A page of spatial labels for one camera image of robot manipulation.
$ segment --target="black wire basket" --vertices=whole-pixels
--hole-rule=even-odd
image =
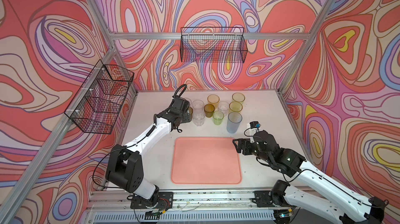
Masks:
[[[134,73],[118,65],[102,65],[73,113],[66,115],[85,133],[111,134]]]
[[[246,59],[243,27],[182,27],[180,30],[182,62],[244,63]]]

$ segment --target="metal vent grille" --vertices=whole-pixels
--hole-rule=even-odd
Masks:
[[[136,212],[140,222],[154,222],[145,220],[144,212]],[[94,223],[128,223],[135,221],[132,212],[97,212]],[[275,220],[273,210],[213,210],[213,211],[168,211],[160,216],[158,222],[171,221],[253,221]]]

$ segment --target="plastic cup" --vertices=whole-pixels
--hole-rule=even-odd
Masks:
[[[210,118],[213,116],[214,110],[215,110],[215,107],[212,104],[206,104],[204,106],[204,112],[206,113],[207,118]]]
[[[233,101],[229,104],[229,109],[231,112],[240,112],[243,109],[243,105],[240,102]]]
[[[223,112],[225,116],[228,116],[228,114],[229,114],[229,103],[226,102],[226,101],[218,102],[217,110]]]
[[[204,102],[201,100],[195,100],[193,101],[191,107],[193,108],[193,110],[201,109],[203,111]]]
[[[240,102],[240,104],[243,104],[244,99],[246,99],[246,97],[242,93],[234,93],[232,95],[232,101]]]
[[[212,121],[215,125],[220,125],[224,119],[224,113],[221,111],[215,111],[212,115]]]
[[[191,100],[191,99],[189,99],[189,98],[183,98],[183,99],[185,99],[186,101],[188,101],[188,102],[189,102],[189,106],[191,106],[191,105],[192,105],[192,100]]]
[[[239,114],[238,112],[229,113],[229,115],[227,116],[226,130],[229,133],[236,133],[236,131],[238,130],[242,119],[243,119],[242,115]]]
[[[209,95],[207,97],[208,103],[212,104],[214,108],[217,108],[217,104],[220,101],[220,98],[218,95]]]
[[[204,110],[200,110],[200,109],[195,109],[193,110],[193,123],[200,127],[204,124],[204,121],[206,120],[206,113],[204,112]]]

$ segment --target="table surface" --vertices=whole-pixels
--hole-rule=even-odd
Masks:
[[[220,101],[232,101],[232,94],[236,91],[185,91],[182,95],[194,101],[200,99],[207,104],[207,97],[216,94]],[[243,103],[241,114],[243,120],[236,133],[228,133],[226,130],[227,117],[224,117],[221,125],[214,125],[211,118],[206,118],[203,126],[196,126],[192,122],[180,125],[182,133],[176,130],[164,136],[150,150],[143,160],[144,176],[147,180],[160,187],[162,190],[178,189],[217,189],[217,188],[269,188],[273,187],[277,180],[283,180],[281,173],[269,167],[260,165],[254,156],[240,157],[242,170],[242,182],[236,185],[198,185],[198,184],[174,184],[171,181],[171,169],[174,154],[175,140],[181,136],[201,137],[232,137],[245,138],[243,132],[247,123],[258,121],[260,130],[265,130],[275,137],[280,147],[290,148],[304,156],[303,149],[297,140],[289,119],[274,90],[240,91],[246,99]],[[122,144],[128,143],[140,135],[153,123],[153,115],[166,109],[172,100],[173,92],[139,92],[131,118]],[[304,184],[293,181],[294,186]]]

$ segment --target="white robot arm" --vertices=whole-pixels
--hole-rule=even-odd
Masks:
[[[184,87],[180,95],[177,92]],[[177,89],[170,106],[154,115],[154,122],[143,133],[125,146],[113,147],[106,171],[106,179],[122,189],[139,195],[146,206],[155,206],[159,200],[158,187],[143,177],[142,156],[157,142],[181,123],[189,121],[189,102],[180,96],[186,85]],[[259,127],[257,121],[250,126]],[[299,180],[310,186],[326,199],[314,196],[291,186],[289,182],[278,180],[267,195],[265,206],[298,206],[338,224],[380,224],[388,202],[377,197],[368,199],[343,186],[318,170],[297,152],[280,148],[274,137],[266,131],[256,132],[252,140],[233,140],[238,153],[255,155],[266,161],[265,166]]]
[[[251,126],[257,124],[257,121],[250,123]],[[297,152],[280,148],[274,137],[265,130],[256,132],[253,139],[233,140],[236,151],[244,155],[255,155],[257,159],[267,162],[265,166],[291,177],[289,182],[299,180],[327,199],[301,191],[287,181],[278,180],[267,198],[273,206],[302,207],[333,223],[382,223],[388,202],[377,197],[368,199],[343,186]]]
[[[169,132],[175,129],[181,132],[178,128],[181,123],[189,122],[189,102],[181,98],[186,88],[184,84],[175,91],[170,106],[154,115],[153,124],[137,138],[124,146],[115,145],[111,150],[106,179],[143,197],[146,206],[154,206],[159,197],[158,187],[144,178],[142,156]]]

